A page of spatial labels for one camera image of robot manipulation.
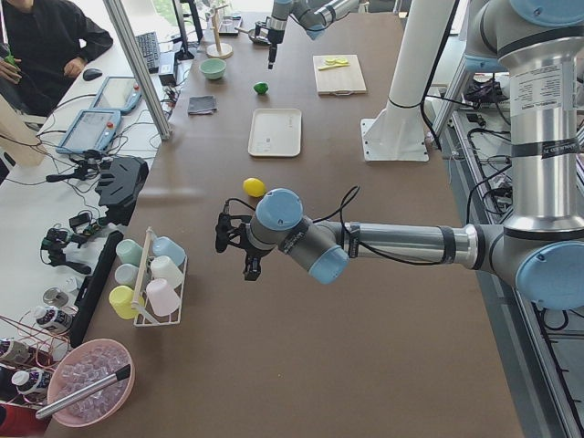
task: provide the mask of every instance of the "yellow plastic egg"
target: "yellow plastic egg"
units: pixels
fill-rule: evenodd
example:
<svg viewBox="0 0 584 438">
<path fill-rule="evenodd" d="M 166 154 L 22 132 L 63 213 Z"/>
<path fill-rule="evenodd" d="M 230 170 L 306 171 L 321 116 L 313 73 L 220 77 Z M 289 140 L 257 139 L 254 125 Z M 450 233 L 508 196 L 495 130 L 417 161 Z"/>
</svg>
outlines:
<svg viewBox="0 0 584 438">
<path fill-rule="evenodd" d="M 250 196 L 259 198 L 266 194 L 266 185 L 262 180 L 258 180 L 257 178 L 247 178 L 244 181 L 244 192 Z"/>
</svg>

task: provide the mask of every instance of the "keyboard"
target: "keyboard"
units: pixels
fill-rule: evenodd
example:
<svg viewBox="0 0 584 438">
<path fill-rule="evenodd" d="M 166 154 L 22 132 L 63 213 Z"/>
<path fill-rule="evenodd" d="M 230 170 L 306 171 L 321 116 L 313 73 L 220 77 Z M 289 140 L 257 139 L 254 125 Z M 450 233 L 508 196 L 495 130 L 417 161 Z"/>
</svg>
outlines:
<svg viewBox="0 0 584 438">
<path fill-rule="evenodd" d="M 150 73 L 157 73 L 160 66 L 161 51 L 158 46 L 156 32 L 137 35 L 136 43 L 138 43 L 138 47 L 144 56 L 148 71 Z"/>
</svg>

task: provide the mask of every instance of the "table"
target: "table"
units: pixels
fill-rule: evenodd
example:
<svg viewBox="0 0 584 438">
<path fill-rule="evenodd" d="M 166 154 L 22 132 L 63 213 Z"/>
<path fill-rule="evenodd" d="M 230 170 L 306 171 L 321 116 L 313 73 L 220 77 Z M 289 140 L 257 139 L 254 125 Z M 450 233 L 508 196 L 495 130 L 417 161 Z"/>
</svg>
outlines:
<svg viewBox="0 0 584 438">
<path fill-rule="evenodd" d="M 116 37 L 114 46 L 92 61 L 88 67 L 100 68 L 103 76 L 90 82 L 86 82 L 82 77 L 77 78 L 62 102 L 86 94 L 95 95 L 107 76 L 131 76 Z M 162 96 L 160 81 L 157 78 L 153 79 L 158 83 Z M 42 129 L 42 132 L 47 133 L 41 134 L 41 140 L 57 145 L 64 134 L 54 131 L 67 130 L 77 114 L 90 107 L 93 99 L 91 96 L 82 97 L 57 108 L 47 118 Z M 149 124 L 129 128 L 126 131 L 127 141 L 115 140 L 113 146 L 116 153 L 140 156 L 150 164 L 160 145 L 160 137 L 151 124 L 151 117 L 143 100 L 132 113 L 123 117 L 118 133 L 136 121 Z M 21 185 L 11 181 L 5 181 L 0 185 L 0 241 L 3 242 L 4 248 L 10 248 L 0 252 L 0 266 L 3 267 L 5 282 L 3 292 L 0 293 L 2 300 L 0 314 L 16 320 L 35 306 L 43 305 L 42 295 L 45 290 L 50 287 L 63 287 L 66 280 L 72 276 L 79 283 L 83 279 L 82 275 L 68 267 L 46 266 L 41 262 L 39 249 L 47 230 L 54 224 L 68 227 L 68 218 L 77 215 L 81 210 L 89 209 L 94 218 L 105 212 L 105 208 L 98 207 L 99 196 L 93 190 L 99 180 L 97 178 L 86 182 L 71 180 L 71 183 L 82 192 L 87 192 L 83 197 L 75 194 L 64 182 L 42 183 L 49 174 L 72 172 L 68 169 L 73 164 L 68 156 L 55 153 L 54 147 L 49 144 L 46 146 L 47 152 L 57 161 L 45 157 L 36 167 L 16 166 L 8 175 L 9 180 L 37 185 Z M 104 243 L 104 236 L 96 236 L 80 249 L 75 245 L 69 245 L 68 260 L 95 267 Z M 29 314 L 24 322 L 32 325 L 34 322 L 32 315 Z M 13 336 L 21 337 L 15 329 L 0 321 L 0 337 Z"/>
<path fill-rule="evenodd" d="M 362 159 L 360 119 L 385 107 L 401 36 L 394 16 L 351 14 L 316 42 L 290 23 L 272 71 L 244 36 L 230 40 L 219 81 L 195 60 L 126 234 L 142 241 L 151 225 L 186 249 L 182 322 L 116 318 L 110 274 L 86 339 L 129 349 L 132 394 L 107 421 L 83 431 L 52 422 L 46 437 L 522 436 L 473 272 L 357 259 L 322 286 L 277 253 L 254 283 L 243 280 L 242 253 L 214 251 L 223 202 L 244 196 L 249 176 L 295 190 L 313 217 L 358 184 L 346 220 L 460 224 L 440 153 L 428 163 Z M 369 93 L 319 97 L 312 56 L 350 53 Z M 252 90 L 258 80 L 270 86 L 264 97 Z M 187 116 L 188 98 L 204 94 L 217 97 L 217 113 Z M 302 111 L 298 157 L 248 155 L 256 108 Z"/>
</svg>

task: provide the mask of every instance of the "plastic cup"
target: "plastic cup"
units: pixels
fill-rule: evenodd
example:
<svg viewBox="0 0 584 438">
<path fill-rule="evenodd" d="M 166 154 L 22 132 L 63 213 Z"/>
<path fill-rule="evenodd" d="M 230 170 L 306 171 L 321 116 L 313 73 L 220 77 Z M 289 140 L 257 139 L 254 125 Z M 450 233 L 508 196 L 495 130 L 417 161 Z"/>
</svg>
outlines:
<svg viewBox="0 0 584 438">
<path fill-rule="evenodd" d="M 166 278 L 155 278 L 146 286 L 146 295 L 154 314 L 166 317 L 181 305 L 181 299 L 169 285 Z"/>
<path fill-rule="evenodd" d="M 178 246 L 169 237 L 156 237 L 154 243 L 152 244 L 152 252 L 155 256 L 168 256 L 171 258 L 172 262 L 180 266 L 184 262 L 186 253 L 181 246 Z"/>
<path fill-rule="evenodd" d="M 176 289 L 183 282 L 183 272 L 167 255 L 154 258 L 150 263 L 150 270 L 154 278 L 165 278 L 173 289 Z"/>
<path fill-rule="evenodd" d="M 116 246 L 116 254 L 122 264 L 140 266 L 142 247 L 131 239 L 124 239 Z"/>
<path fill-rule="evenodd" d="M 138 316 L 138 310 L 131 307 L 131 299 L 134 290 L 127 286 L 114 287 L 109 292 L 109 303 L 122 319 L 133 319 Z M 144 298 L 139 298 L 140 304 L 144 306 Z"/>
<path fill-rule="evenodd" d="M 134 288 L 136 286 L 136 279 L 138 278 L 139 268 L 129 263 L 124 263 L 118 266 L 114 274 L 116 282 L 121 286 Z"/>
</svg>

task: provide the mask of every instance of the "white tray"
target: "white tray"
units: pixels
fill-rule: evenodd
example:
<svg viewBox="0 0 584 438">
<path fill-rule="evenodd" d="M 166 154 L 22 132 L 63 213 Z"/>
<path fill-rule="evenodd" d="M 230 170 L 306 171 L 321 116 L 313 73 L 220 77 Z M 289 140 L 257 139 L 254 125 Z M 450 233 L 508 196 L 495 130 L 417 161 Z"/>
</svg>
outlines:
<svg viewBox="0 0 584 438">
<path fill-rule="evenodd" d="M 254 157 L 296 157 L 301 125 L 300 109 L 256 109 L 247 151 Z"/>
</svg>

